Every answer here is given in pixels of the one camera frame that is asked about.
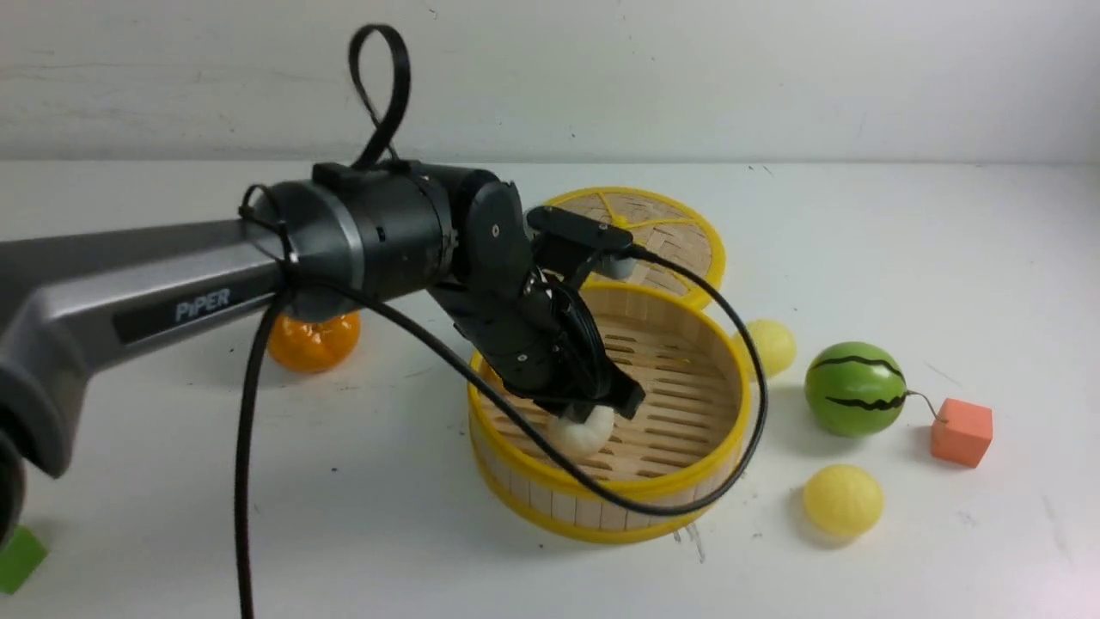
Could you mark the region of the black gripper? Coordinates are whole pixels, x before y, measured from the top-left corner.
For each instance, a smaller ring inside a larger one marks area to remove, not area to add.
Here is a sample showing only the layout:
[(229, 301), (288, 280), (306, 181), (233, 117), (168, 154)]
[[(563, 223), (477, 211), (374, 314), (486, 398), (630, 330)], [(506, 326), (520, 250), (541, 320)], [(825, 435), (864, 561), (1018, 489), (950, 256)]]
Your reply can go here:
[(578, 424), (600, 404), (625, 420), (644, 404), (644, 387), (608, 356), (578, 287), (529, 281), (502, 296), (440, 283), (430, 295), (512, 395)]

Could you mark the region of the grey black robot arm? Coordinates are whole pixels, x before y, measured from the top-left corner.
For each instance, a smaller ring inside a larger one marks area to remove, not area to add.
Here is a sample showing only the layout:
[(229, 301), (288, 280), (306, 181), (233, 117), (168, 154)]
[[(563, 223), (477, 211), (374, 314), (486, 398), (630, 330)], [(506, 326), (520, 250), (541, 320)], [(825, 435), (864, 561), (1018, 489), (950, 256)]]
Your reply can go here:
[(377, 302), (429, 292), (506, 390), (550, 413), (631, 419), (644, 401), (580, 297), (590, 272), (625, 273), (627, 232), (526, 214), (510, 181), (418, 161), (318, 163), (255, 192), (232, 220), (3, 243), (3, 540), (25, 466), (55, 478), (70, 467), (95, 373), (307, 278)]

